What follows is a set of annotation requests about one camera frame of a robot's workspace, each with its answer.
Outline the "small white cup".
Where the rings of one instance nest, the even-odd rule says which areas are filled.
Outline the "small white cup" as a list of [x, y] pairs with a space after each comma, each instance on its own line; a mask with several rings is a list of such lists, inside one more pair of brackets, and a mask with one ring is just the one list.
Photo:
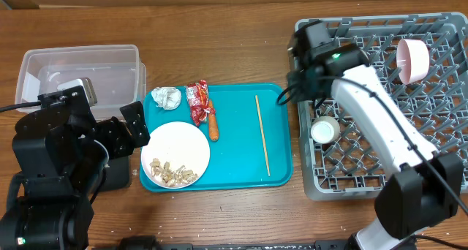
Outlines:
[[330, 116], [320, 116], [314, 119], [310, 129], [310, 135], [316, 143], [328, 144], [339, 137], [339, 122]]

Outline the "wooden chopstick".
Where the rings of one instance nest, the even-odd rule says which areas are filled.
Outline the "wooden chopstick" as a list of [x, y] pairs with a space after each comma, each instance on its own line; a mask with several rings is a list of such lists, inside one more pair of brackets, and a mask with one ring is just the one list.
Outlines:
[[268, 149], [266, 146], [266, 141], [265, 141], [265, 134], [264, 134], [264, 128], [263, 128], [263, 119], [261, 115], [261, 109], [260, 109], [260, 101], [258, 95], [255, 95], [255, 102], [256, 102], [256, 107], [257, 107], [257, 115], [258, 115], [258, 121], [260, 125], [260, 134], [263, 142], [263, 152], [264, 152], [264, 157], [265, 157], [265, 165], [267, 169], [267, 174], [268, 177], [271, 176], [271, 171], [270, 171], [270, 165], [269, 165], [269, 160], [268, 160]]

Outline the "pink white bowl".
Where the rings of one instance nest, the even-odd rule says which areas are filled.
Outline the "pink white bowl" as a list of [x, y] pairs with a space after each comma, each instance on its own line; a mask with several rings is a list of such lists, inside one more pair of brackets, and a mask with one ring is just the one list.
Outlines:
[[401, 39], [396, 50], [396, 65], [404, 85], [424, 79], [429, 71], [429, 50], [424, 41]]

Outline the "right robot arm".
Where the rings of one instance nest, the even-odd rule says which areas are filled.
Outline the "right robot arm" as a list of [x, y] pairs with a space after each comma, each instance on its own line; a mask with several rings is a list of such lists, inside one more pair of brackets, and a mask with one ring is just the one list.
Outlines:
[[298, 28], [289, 52], [298, 68], [287, 75], [288, 99], [337, 101], [377, 152], [388, 178], [374, 201], [376, 219], [351, 235], [344, 249], [414, 249], [427, 227], [467, 209], [460, 198], [462, 160], [438, 151], [406, 119], [356, 44], [338, 46], [316, 20]]

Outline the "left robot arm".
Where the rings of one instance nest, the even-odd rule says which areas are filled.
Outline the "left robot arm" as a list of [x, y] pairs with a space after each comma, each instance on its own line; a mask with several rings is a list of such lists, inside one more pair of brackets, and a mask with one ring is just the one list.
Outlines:
[[86, 249], [105, 165], [150, 140], [143, 104], [121, 107], [122, 120], [96, 121], [82, 86], [42, 94], [35, 104], [15, 125], [21, 171], [10, 182], [1, 248]]

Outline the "grey dishwasher rack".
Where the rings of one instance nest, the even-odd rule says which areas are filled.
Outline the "grey dishwasher rack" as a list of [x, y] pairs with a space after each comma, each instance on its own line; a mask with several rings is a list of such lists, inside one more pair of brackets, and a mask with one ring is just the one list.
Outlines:
[[[467, 160], [467, 17], [460, 12], [325, 18], [337, 45], [354, 43], [369, 57], [392, 100], [418, 131], [443, 153]], [[424, 41], [430, 55], [427, 76], [404, 85], [396, 66], [401, 39]], [[335, 100], [298, 103], [303, 187], [316, 201], [377, 196], [385, 185], [380, 160], [351, 115]], [[314, 119], [339, 122], [336, 141], [319, 144]]]

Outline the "clear plastic bin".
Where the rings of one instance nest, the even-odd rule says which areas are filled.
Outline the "clear plastic bin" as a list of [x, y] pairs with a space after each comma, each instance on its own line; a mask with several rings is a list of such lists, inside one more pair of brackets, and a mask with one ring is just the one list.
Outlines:
[[95, 119], [122, 119], [124, 105], [142, 102], [146, 95], [146, 67], [135, 45], [91, 45], [29, 50], [18, 75], [15, 102], [36, 102], [38, 96], [68, 87], [78, 78], [91, 81], [97, 103]]

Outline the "crumpled white napkin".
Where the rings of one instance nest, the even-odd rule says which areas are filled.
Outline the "crumpled white napkin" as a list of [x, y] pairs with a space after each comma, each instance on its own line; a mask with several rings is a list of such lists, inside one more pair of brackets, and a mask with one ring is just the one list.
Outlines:
[[156, 106], [164, 110], [176, 109], [182, 99], [181, 91], [176, 87], [156, 87], [151, 91]]

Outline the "white plate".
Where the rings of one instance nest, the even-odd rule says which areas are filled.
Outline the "white plate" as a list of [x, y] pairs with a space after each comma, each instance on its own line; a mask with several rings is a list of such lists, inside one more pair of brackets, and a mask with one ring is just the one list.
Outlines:
[[206, 136], [196, 126], [186, 122], [169, 122], [157, 127], [151, 134], [147, 145], [141, 149], [141, 166], [149, 180], [165, 189], [181, 189], [192, 184], [167, 188], [151, 176], [150, 163], [153, 159], [169, 162], [175, 170], [184, 165], [186, 169], [198, 174], [205, 173], [210, 161], [211, 150]]

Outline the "black tray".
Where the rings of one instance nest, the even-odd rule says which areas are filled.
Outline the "black tray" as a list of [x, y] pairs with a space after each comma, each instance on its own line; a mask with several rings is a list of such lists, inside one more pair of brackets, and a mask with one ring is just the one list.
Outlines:
[[132, 183], [131, 164], [128, 156], [109, 161], [100, 174], [98, 185], [100, 192], [126, 189]]

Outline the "red snack wrapper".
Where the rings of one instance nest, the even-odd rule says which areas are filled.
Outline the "red snack wrapper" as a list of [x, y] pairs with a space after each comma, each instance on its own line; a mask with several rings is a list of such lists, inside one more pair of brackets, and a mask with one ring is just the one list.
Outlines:
[[199, 80], [185, 86], [186, 99], [189, 105], [190, 117], [195, 126], [201, 125], [208, 119], [208, 115], [215, 115], [216, 110], [209, 105], [208, 84]]

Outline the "peanut food scraps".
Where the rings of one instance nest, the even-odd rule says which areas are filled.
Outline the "peanut food scraps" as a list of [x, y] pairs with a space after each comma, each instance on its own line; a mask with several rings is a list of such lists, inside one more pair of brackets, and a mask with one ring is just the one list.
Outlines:
[[169, 162], [162, 163], [158, 159], [153, 159], [150, 169], [151, 176], [167, 188], [186, 186], [198, 179], [198, 174], [184, 165], [174, 170]]

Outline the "orange carrot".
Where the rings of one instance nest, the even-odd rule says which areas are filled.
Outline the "orange carrot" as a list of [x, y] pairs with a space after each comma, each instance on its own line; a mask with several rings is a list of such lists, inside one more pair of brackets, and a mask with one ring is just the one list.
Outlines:
[[208, 101], [208, 107], [210, 108], [210, 113], [208, 115], [208, 135], [212, 141], [216, 142], [219, 139], [219, 128], [216, 120], [216, 111], [211, 99]]

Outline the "teal serving tray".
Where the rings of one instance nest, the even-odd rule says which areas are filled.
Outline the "teal serving tray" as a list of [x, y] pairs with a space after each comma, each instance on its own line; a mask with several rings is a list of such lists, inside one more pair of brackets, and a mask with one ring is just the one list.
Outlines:
[[[282, 88], [273, 83], [209, 86], [220, 138], [210, 142], [210, 161], [205, 173], [187, 191], [247, 189], [281, 186], [293, 173], [287, 108], [276, 99]], [[268, 149], [268, 177], [255, 95]]]

